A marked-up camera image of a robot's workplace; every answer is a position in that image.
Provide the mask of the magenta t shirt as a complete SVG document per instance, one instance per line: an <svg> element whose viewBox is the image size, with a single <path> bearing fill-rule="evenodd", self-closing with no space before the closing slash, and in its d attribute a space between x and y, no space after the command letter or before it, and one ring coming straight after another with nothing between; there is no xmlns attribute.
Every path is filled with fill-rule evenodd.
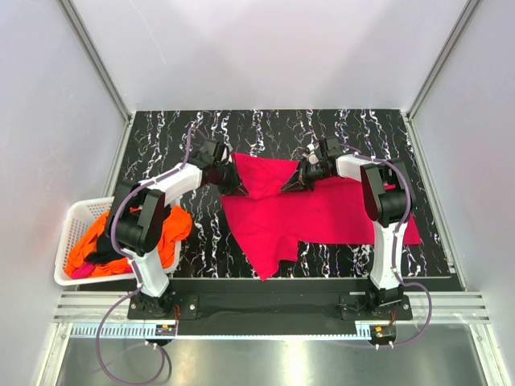
<svg viewBox="0 0 515 386"><path fill-rule="evenodd" d="M226 195L221 202L231 233L261 280L275 275L280 261L296 261L300 242L374 242L361 184L369 160L341 156L336 176L296 192L281 189L297 162L246 154L235 154L233 160L249 194Z"/></svg>

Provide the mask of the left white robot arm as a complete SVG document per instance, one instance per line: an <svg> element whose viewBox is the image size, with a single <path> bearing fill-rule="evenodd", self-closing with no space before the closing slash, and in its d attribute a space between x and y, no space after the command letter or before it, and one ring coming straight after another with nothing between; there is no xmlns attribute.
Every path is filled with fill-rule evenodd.
<svg viewBox="0 0 515 386"><path fill-rule="evenodd" d="M206 184L217 186L222 195L248 194L229 145L206 140L171 170L154 178L124 182L113 198L106 237L128 260L139 292L147 296L145 307L156 318L167 317L174 307L172 296L165 294L169 278L158 251L166 207Z"/></svg>

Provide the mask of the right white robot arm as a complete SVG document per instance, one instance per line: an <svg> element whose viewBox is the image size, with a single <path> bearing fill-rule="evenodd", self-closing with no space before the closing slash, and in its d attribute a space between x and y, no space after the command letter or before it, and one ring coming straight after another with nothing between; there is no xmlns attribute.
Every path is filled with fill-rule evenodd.
<svg viewBox="0 0 515 386"><path fill-rule="evenodd" d="M280 191L312 191L317 181L336 176L361 183L365 212L373 222L373 267L365 295L346 308L373 318L390 318L402 307L404 295L401 261L414 206L411 183L404 176L402 160L365 156L358 149L345 154L344 147L336 137L323 137L317 146L309 145Z"/></svg>

